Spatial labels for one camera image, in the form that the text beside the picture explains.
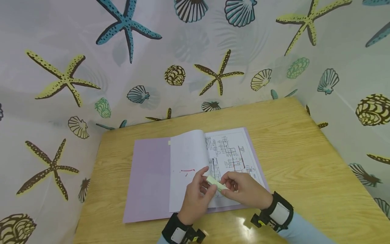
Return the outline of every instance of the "sticky note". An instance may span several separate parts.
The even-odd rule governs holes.
[[[223,189],[227,189],[226,186],[222,185],[221,183],[219,183],[216,179],[214,179],[214,178],[211,177],[211,176],[207,176],[206,181],[207,181],[210,185],[217,185],[217,188],[218,188],[218,191],[219,191],[219,192],[221,192]]]

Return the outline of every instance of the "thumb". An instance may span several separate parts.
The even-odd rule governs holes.
[[[234,200],[234,201],[237,201],[237,199],[238,199],[238,193],[234,192],[234,191],[231,191],[231,190],[223,189],[221,191],[221,194],[223,196],[227,197],[228,199],[231,199],[231,200]]]
[[[210,203],[211,199],[214,197],[215,193],[217,192],[217,185],[211,185],[208,189],[206,194],[204,195],[204,199],[207,201],[207,204]]]

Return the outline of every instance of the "printed page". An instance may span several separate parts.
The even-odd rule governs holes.
[[[169,212],[178,212],[186,188],[197,171],[209,164],[204,133],[192,130],[170,140]]]
[[[264,186],[244,128],[205,133],[210,175],[217,181],[228,171],[248,173]],[[209,208],[239,204],[217,192]]]

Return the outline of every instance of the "patterned shower curtain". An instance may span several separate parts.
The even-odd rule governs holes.
[[[389,3],[1,1],[0,243],[72,242],[102,133],[287,96],[390,217]]]

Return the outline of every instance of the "light blue sleeve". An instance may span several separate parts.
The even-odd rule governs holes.
[[[158,239],[158,241],[157,241],[157,244],[169,244],[169,243],[165,240],[163,235],[161,235],[160,239]]]
[[[290,244],[334,244],[334,242],[294,212],[287,230],[278,232]]]

